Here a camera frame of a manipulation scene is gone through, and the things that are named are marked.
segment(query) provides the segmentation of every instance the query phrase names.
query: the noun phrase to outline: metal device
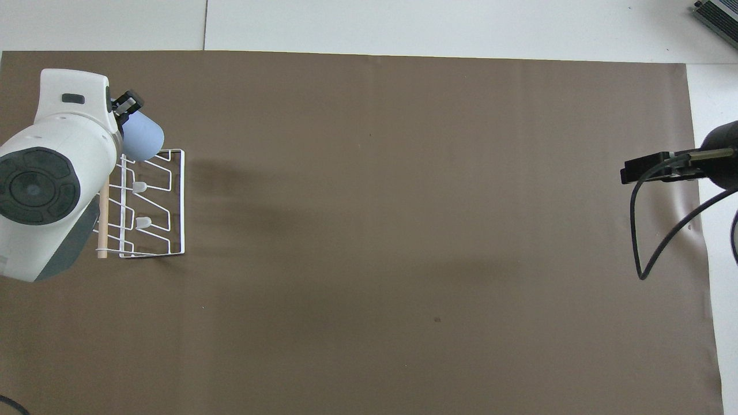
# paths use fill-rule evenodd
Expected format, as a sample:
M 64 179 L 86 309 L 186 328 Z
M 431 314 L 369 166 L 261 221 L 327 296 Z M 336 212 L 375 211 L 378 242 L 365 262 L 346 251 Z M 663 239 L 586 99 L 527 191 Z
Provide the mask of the metal device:
M 676 182 L 680 180 L 709 178 L 715 185 L 725 189 L 722 193 L 709 199 L 684 219 L 679 221 L 656 248 L 645 268 L 641 269 L 638 253 L 638 238 L 635 229 L 635 198 L 638 189 L 645 182 L 655 180 Z M 628 160 L 620 170 L 623 184 L 635 183 L 630 197 L 630 231 L 632 236 L 635 268 L 640 279 L 646 279 L 654 263 L 676 232 L 684 227 L 705 209 L 723 200 L 731 194 L 738 193 L 738 121 L 719 126 L 710 131 L 702 146 L 692 150 L 676 152 L 660 151 L 648 156 Z M 731 246 L 738 262 L 738 213 L 731 226 Z
M 694 3 L 695 18 L 738 48 L 738 0 L 706 0 Z

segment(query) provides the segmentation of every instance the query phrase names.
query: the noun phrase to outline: dish rack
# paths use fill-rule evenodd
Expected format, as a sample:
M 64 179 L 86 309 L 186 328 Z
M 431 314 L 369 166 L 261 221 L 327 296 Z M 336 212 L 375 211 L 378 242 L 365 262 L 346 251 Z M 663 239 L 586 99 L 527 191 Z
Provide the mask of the dish rack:
M 184 160 L 180 148 L 161 150 L 142 162 L 120 157 L 100 191 L 100 219 L 94 230 L 98 258 L 108 253 L 120 258 L 185 253 Z M 116 241 L 118 248 L 108 247 L 109 241 Z

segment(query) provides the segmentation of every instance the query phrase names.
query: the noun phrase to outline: white floor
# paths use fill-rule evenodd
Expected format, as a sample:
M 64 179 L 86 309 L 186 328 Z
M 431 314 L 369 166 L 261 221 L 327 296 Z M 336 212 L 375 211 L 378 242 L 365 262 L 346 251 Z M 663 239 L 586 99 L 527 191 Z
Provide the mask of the white floor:
M 738 119 L 738 50 L 691 17 L 690 3 L 6 0 L 0 2 L 0 50 L 231 49 L 686 63 L 698 146 L 713 127 Z M 702 200 L 717 192 L 700 183 Z M 725 413 L 738 414 L 738 266 L 728 244 L 738 196 L 718 206 L 703 214 L 703 228 Z

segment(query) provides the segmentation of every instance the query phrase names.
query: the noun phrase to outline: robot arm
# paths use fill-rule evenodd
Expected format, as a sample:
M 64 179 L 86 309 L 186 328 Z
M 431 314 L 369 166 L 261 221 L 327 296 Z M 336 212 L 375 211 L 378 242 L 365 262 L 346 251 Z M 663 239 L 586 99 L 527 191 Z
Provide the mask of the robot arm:
M 38 281 L 72 265 L 99 216 L 97 192 L 121 153 L 146 160 L 161 148 L 161 128 L 131 116 L 142 104 L 130 91 L 111 100 L 102 75 L 41 72 L 33 125 L 0 146 L 0 275 Z M 124 134 L 126 122 L 132 134 Z
M 677 223 L 663 238 L 651 255 L 645 268 L 641 269 L 638 253 L 638 238 L 635 226 L 635 199 L 638 189 L 645 183 L 655 180 L 676 182 L 680 180 L 709 178 L 715 185 L 725 189 L 722 193 L 702 203 Z M 693 150 L 669 152 L 661 151 L 625 162 L 620 170 L 620 180 L 625 185 L 635 183 L 630 197 L 630 235 L 633 258 L 638 277 L 644 280 L 659 255 L 671 241 L 676 232 L 695 216 L 718 201 L 738 193 L 738 121 L 715 128 L 707 135 L 702 146 Z M 731 246 L 733 256 L 738 262 L 738 212 L 731 226 Z

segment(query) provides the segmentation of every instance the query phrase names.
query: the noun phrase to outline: brown mat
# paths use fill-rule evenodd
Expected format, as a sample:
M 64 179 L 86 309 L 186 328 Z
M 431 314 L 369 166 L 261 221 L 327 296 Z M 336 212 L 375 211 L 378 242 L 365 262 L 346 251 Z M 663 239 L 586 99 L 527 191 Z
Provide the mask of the brown mat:
M 692 147 L 684 65 L 5 52 L 136 89 L 187 152 L 187 253 L 0 278 L 33 414 L 720 414 L 693 224 L 635 275 L 626 159 Z M 644 187 L 644 255 L 696 183 Z

